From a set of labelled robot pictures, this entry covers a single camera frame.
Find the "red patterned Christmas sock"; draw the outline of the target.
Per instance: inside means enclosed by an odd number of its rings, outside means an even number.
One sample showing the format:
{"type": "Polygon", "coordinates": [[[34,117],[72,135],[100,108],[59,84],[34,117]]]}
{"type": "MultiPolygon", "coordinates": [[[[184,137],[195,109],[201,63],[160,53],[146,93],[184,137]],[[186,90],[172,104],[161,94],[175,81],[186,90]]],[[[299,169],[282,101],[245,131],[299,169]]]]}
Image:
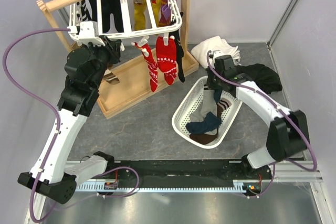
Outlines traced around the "red patterned Christmas sock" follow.
{"type": "Polygon", "coordinates": [[[171,85],[177,77],[176,68],[176,44],[174,39],[168,39],[168,45],[164,44],[164,37],[159,36],[156,40],[157,66],[164,74],[164,79],[168,85],[171,85]]]}

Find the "white plastic clip hanger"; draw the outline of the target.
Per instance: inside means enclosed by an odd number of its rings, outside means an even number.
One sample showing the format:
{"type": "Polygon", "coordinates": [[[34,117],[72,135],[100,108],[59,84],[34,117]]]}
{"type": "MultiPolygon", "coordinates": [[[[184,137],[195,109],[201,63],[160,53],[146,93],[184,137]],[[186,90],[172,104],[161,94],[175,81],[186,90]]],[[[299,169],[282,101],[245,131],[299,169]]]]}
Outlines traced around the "white plastic clip hanger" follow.
{"type": "MultiPolygon", "coordinates": [[[[77,42],[77,36],[79,34],[79,26],[80,21],[77,18],[77,6],[76,3],[80,2],[81,0],[75,1],[70,5],[70,18],[69,18],[69,36],[72,40],[77,42]]],[[[147,38],[151,35],[162,35],[164,37],[164,44],[168,45],[168,36],[170,32],[176,31],[180,29],[182,25],[182,17],[180,15],[180,11],[177,5],[176,0],[168,0],[168,4],[171,6],[171,19],[175,21],[174,24],[168,25],[165,27],[157,27],[153,15],[152,6],[150,0],[146,0],[147,3],[147,11],[149,12],[149,18],[151,22],[151,27],[146,28],[143,30],[134,30],[134,27],[131,25],[131,14],[129,11],[128,0],[120,0],[121,4],[121,11],[122,11],[122,19],[123,19],[123,28],[124,32],[114,32],[114,33],[103,33],[103,26],[102,26],[102,11],[101,11],[101,0],[97,0],[97,23],[98,23],[98,33],[99,37],[102,35],[107,36],[111,40],[117,39],[133,39],[133,38],[147,38]]]]}

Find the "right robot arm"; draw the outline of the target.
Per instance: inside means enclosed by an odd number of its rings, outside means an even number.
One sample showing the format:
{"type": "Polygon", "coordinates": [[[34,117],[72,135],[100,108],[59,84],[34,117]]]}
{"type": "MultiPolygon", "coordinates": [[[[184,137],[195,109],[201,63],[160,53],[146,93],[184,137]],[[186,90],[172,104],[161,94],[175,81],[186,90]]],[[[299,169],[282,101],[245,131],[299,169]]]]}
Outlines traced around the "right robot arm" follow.
{"type": "Polygon", "coordinates": [[[272,99],[252,78],[238,73],[230,55],[208,51],[206,56],[207,85],[210,89],[222,88],[250,107],[268,126],[266,144],[242,157],[241,174],[254,178],[259,169],[289,159],[305,150],[311,150],[306,115],[291,111],[272,99]]]}

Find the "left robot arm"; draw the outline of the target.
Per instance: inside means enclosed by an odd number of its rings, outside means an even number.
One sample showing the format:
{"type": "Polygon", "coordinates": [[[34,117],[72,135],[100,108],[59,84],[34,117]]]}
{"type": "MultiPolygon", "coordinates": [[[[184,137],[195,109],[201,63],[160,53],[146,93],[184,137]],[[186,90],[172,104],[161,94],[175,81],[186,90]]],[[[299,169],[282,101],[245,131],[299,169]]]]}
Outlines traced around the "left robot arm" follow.
{"type": "Polygon", "coordinates": [[[115,173],[114,158],[96,152],[88,160],[66,167],[74,141],[99,97],[99,87],[109,66],[120,61],[121,40],[100,36],[103,45],[87,45],[67,56],[65,88],[57,104],[55,125],[33,168],[21,173],[18,183],[59,203],[67,203],[77,186],[101,175],[111,178],[115,173]]]}

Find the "grey sock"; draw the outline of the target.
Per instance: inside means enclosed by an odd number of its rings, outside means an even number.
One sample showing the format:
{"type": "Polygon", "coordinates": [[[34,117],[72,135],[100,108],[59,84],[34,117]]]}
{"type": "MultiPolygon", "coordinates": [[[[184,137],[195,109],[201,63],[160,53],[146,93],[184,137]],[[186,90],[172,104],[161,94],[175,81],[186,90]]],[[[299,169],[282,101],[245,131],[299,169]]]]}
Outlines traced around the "grey sock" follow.
{"type": "MultiPolygon", "coordinates": [[[[201,122],[208,112],[212,112],[217,116],[217,104],[214,100],[214,90],[208,88],[203,89],[203,100],[199,107],[190,114],[190,122],[201,122]]],[[[215,135],[216,130],[206,132],[206,134],[215,135]]]]}

